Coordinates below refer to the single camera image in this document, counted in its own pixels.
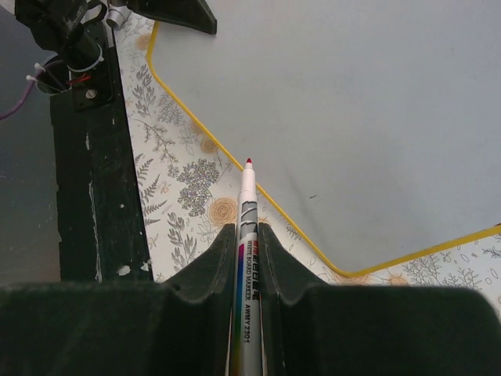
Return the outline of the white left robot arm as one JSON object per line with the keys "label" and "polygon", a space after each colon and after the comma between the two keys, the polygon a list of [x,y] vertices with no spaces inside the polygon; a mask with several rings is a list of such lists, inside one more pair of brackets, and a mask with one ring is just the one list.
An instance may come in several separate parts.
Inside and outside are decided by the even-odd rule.
{"label": "white left robot arm", "polygon": [[[205,1],[112,1],[151,20],[188,27],[206,34],[217,33],[217,20]],[[104,61],[103,48],[87,31],[91,21],[83,22],[85,14],[98,6],[99,22],[107,7],[101,1],[32,1],[13,3],[16,20],[31,30],[34,40],[44,50],[56,52],[74,73],[94,69]]]}

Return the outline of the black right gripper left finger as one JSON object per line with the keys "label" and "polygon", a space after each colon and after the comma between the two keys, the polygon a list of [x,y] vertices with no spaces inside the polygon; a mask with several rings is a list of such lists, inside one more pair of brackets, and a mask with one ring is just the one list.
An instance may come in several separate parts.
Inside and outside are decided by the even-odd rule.
{"label": "black right gripper left finger", "polygon": [[235,228],[163,283],[19,284],[1,290],[4,375],[223,375]]}

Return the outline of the red whiteboard marker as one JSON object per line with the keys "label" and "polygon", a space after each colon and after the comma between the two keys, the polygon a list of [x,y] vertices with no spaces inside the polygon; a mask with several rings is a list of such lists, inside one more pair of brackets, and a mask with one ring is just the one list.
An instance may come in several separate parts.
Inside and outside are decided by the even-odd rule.
{"label": "red whiteboard marker", "polygon": [[242,171],[237,204],[229,374],[262,375],[258,195],[251,159]]}

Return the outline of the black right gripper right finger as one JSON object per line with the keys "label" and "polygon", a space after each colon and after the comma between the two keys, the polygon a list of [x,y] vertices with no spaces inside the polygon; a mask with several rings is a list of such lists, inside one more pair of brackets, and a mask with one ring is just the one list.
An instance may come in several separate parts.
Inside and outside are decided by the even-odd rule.
{"label": "black right gripper right finger", "polygon": [[258,233],[270,375],[497,375],[500,322],[476,291],[331,285]]}

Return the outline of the yellow framed whiteboard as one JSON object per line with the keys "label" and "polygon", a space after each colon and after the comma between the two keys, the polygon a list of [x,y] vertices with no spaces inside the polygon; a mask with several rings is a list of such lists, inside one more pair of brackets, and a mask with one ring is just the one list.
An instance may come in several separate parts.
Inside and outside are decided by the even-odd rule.
{"label": "yellow framed whiteboard", "polygon": [[212,1],[157,80],[327,264],[366,273],[500,221],[497,1]]}

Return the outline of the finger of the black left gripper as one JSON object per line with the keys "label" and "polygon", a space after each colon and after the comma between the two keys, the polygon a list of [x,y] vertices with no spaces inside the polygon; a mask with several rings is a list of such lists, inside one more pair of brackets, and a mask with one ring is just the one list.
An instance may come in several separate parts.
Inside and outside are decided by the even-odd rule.
{"label": "finger of the black left gripper", "polygon": [[135,0],[132,11],[151,20],[217,34],[217,19],[204,0]]}

